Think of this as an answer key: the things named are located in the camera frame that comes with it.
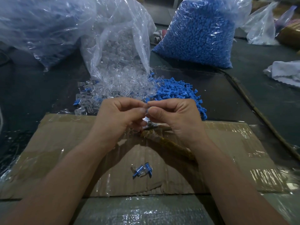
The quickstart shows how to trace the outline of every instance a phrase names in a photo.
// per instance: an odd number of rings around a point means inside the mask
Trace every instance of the plastic bag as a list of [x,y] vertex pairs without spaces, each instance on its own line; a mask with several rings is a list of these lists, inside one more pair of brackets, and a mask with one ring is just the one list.
[[150,75],[150,40],[156,27],[136,0],[96,0],[97,18],[81,39],[81,54],[97,93],[138,99],[155,93]]
[[183,0],[153,51],[169,58],[232,67],[235,28],[250,11],[251,0]]
[[272,2],[253,12],[241,27],[247,34],[247,41],[253,45],[278,45],[275,40],[275,24],[272,10],[277,6]]
[[263,72],[274,80],[300,87],[300,60],[289,62],[274,61]]
[[95,0],[1,0],[0,41],[34,55],[48,70],[90,30]]
[[294,15],[296,8],[296,5],[292,5],[289,10],[287,10],[284,14],[282,14],[282,16],[278,20],[275,21],[275,37],[285,26],[287,26],[287,23]]

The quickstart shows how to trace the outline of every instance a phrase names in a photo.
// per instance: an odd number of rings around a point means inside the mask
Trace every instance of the left hand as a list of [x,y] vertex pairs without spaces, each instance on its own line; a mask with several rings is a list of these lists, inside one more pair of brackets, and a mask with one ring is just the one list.
[[147,109],[146,103],[132,98],[104,99],[86,140],[105,148],[107,152],[112,150],[128,127],[139,131],[147,125],[142,120]]

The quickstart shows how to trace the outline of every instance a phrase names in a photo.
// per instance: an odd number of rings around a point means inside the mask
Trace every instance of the red object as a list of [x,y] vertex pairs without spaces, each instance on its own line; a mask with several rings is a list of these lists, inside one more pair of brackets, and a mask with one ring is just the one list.
[[168,30],[162,30],[163,31],[163,37],[165,37]]

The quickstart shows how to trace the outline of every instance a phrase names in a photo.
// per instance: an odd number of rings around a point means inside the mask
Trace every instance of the workbench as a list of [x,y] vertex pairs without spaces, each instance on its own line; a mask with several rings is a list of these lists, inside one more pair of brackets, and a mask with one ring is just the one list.
[[[79,50],[49,72],[25,52],[8,49],[13,62],[0,67],[0,107],[5,119],[0,135],[1,170],[25,148],[45,113],[55,113],[72,107],[77,93],[77,82],[89,78]],[[300,90],[276,82],[263,74],[263,69],[273,61],[299,59],[296,52],[284,46],[255,46],[237,39],[232,48],[232,69],[228,74],[239,80],[247,96],[271,121],[276,130],[292,145],[300,145]],[[221,71],[199,64],[162,58],[151,53],[150,66],[157,75],[164,74],[177,80],[185,80],[196,87],[204,87],[203,107],[208,109],[209,120],[245,121],[256,134],[268,134],[264,122],[257,117],[242,96],[238,96],[234,84]],[[218,96],[228,98],[220,102]],[[300,163],[294,159],[274,137],[263,145],[279,167],[294,171],[298,177]],[[16,146],[15,139],[20,139]],[[300,194],[265,194],[264,197],[281,213],[297,224]],[[0,215],[16,201],[0,202]],[[175,195],[147,197],[110,197],[83,199],[75,213],[74,224],[222,224],[223,221],[210,195]]]

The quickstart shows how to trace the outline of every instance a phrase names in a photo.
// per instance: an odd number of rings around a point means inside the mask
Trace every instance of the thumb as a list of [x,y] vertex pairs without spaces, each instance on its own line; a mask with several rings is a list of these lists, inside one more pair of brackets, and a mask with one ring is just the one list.
[[123,117],[126,120],[126,123],[131,121],[136,121],[138,119],[144,118],[146,116],[147,110],[145,108],[132,108],[130,110],[124,111]]
[[162,123],[167,123],[168,125],[170,125],[172,116],[174,115],[174,113],[167,112],[164,109],[156,106],[150,107],[148,109],[148,114]]

